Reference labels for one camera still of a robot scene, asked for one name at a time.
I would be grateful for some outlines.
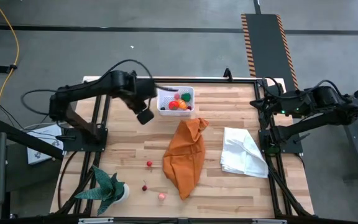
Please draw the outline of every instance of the yellow cable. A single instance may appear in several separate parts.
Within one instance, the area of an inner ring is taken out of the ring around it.
[[[17,40],[17,37],[16,37],[16,33],[15,31],[13,30],[12,26],[11,26],[11,23],[9,22],[9,20],[7,19],[7,17],[5,16],[5,13],[2,11],[2,9],[0,8],[0,13],[2,14],[2,16],[4,17],[6,23],[8,24],[9,28],[11,28],[11,31],[12,31],[12,34],[13,36],[15,37],[15,41],[16,41],[16,58],[15,58],[15,62],[13,63],[14,65],[16,65],[17,63],[17,59],[19,58],[19,52],[20,52],[20,47],[19,47],[19,41]],[[11,68],[11,71],[9,72],[9,74],[7,75],[5,81],[4,81],[4,84],[2,84],[2,87],[1,87],[1,91],[0,91],[0,100],[1,100],[1,97],[2,97],[2,93],[4,92],[4,89],[5,89],[5,85],[8,81],[8,79],[11,77],[11,75],[13,74],[13,71],[14,69]]]

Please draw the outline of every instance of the green toy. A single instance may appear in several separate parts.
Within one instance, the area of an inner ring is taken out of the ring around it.
[[[185,102],[189,102],[191,99],[190,93],[184,93],[181,95],[181,99],[183,99]]]
[[[116,200],[119,200],[124,195],[124,182],[117,180],[117,173],[111,179],[105,171],[92,166],[96,181],[100,187],[86,190],[76,195],[76,198],[101,200],[98,209],[98,215],[102,214],[106,209]]]

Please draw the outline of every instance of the white pot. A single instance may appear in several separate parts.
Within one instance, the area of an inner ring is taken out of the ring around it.
[[[127,184],[124,184],[124,194],[122,195],[122,197],[119,200],[116,200],[112,204],[114,205],[117,203],[121,203],[121,202],[127,200],[128,197],[129,197],[129,187]]]

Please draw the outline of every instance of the yellow and black stripe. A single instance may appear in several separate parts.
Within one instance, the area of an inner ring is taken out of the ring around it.
[[[244,40],[246,41],[249,75],[251,77],[256,77],[254,55],[252,54],[251,39],[249,38],[248,23],[245,14],[241,14],[241,23],[242,23],[242,31],[244,32]]]
[[[280,28],[281,36],[282,36],[282,39],[283,39],[284,49],[285,49],[285,53],[287,55],[288,64],[289,64],[290,70],[291,70],[293,84],[295,85],[296,89],[299,89],[298,88],[298,80],[296,79],[296,75],[295,75],[295,69],[293,68],[293,64],[292,64],[290,50],[289,50],[288,44],[287,44],[287,38],[285,37],[285,33],[284,33],[283,23],[281,22],[280,16],[279,15],[276,15],[276,16],[277,16],[277,22],[278,22],[278,26]]]

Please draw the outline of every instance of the potted plant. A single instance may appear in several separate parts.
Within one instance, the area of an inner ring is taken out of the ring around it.
[[[112,203],[119,203],[127,199],[129,196],[129,187],[124,182],[117,180],[117,173],[110,178],[105,171],[96,166],[92,166],[92,168],[100,187],[86,190],[75,197],[80,199],[101,200],[98,209],[98,215],[100,215],[106,211]]]

